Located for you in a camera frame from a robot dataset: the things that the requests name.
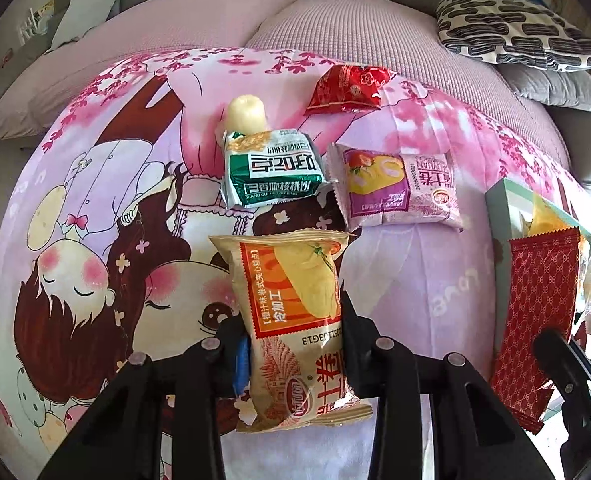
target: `orange label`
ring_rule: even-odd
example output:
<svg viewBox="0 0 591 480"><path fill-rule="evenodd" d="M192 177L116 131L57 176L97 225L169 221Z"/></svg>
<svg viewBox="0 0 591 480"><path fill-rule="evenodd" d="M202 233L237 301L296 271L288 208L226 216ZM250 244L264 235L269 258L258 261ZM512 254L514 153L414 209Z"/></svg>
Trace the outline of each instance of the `orange label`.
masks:
<svg viewBox="0 0 591 480"><path fill-rule="evenodd" d="M337 252L331 247L330 253ZM247 278L256 338L300 332L324 326L340 319L339 286L335 278L336 304L332 316L316 317L307 310L284 269L274 248L263 244L240 243Z"/></svg>

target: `purple snack package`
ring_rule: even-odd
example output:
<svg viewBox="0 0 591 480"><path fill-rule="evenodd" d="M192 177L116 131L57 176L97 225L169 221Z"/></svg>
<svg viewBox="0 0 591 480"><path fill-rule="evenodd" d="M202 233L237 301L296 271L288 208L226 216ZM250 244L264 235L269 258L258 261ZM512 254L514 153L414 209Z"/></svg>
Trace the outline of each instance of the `purple snack package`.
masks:
<svg viewBox="0 0 591 480"><path fill-rule="evenodd" d="M450 153L403 155L333 143L327 164L349 231L422 222L463 227Z"/></svg>

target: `metal bolt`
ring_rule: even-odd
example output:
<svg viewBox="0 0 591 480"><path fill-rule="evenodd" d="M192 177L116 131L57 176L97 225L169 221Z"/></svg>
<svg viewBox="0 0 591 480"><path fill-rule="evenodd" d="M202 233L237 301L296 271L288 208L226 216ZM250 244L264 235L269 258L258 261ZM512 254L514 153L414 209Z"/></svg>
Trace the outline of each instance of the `metal bolt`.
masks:
<svg viewBox="0 0 591 480"><path fill-rule="evenodd" d="M205 350L216 350L220 346L220 339L217 337L206 337L202 339L202 348Z"/></svg>
<svg viewBox="0 0 591 480"><path fill-rule="evenodd" d="M393 339L390 337L379 337L375 340L375 346L380 348L381 350L390 350L395 346Z"/></svg>
<svg viewBox="0 0 591 480"><path fill-rule="evenodd" d="M449 354L447 357L447 361L449 361L449 363L451 363L453 366L464 366L464 364L466 363L466 359L464 358L464 356L457 352Z"/></svg>
<svg viewBox="0 0 591 480"><path fill-rule="evenodd" d="M146 354L144 352L133 352L129 356L129 364L133 366L142 366L146 361Z"/></svg>

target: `pink bow tie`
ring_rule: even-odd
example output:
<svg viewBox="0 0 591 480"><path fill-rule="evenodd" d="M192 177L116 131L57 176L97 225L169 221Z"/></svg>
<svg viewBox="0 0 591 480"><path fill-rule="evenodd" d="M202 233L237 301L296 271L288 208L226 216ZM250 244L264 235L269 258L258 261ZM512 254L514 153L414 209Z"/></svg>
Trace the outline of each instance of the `pink bow tie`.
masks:
<svg viewBox="0 0 591 480"><path fill-rule="evenodd" d="M78 226L80 229L84 229L85 227L87 227L87 222L89 221L89 218L87 217L87 215L82 215L82 216L74 216L71 213L69 213L66 216L66 221L64 222L64 225L76 225Z"/></svg>

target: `orange snack package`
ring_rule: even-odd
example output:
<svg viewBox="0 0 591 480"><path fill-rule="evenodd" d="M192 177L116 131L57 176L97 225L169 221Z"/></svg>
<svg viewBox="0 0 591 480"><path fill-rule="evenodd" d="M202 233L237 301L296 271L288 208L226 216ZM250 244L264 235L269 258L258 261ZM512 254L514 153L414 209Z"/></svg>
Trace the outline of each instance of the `orange snack package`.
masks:
<svg viewBox="0 0 591 480"><path fill-rule="evenodd" d="M229 264L252 342L246 432L335 425L367 418L371 405L347 383L338 274L349 234L304 229L269 236L213 236Z"/></svg>

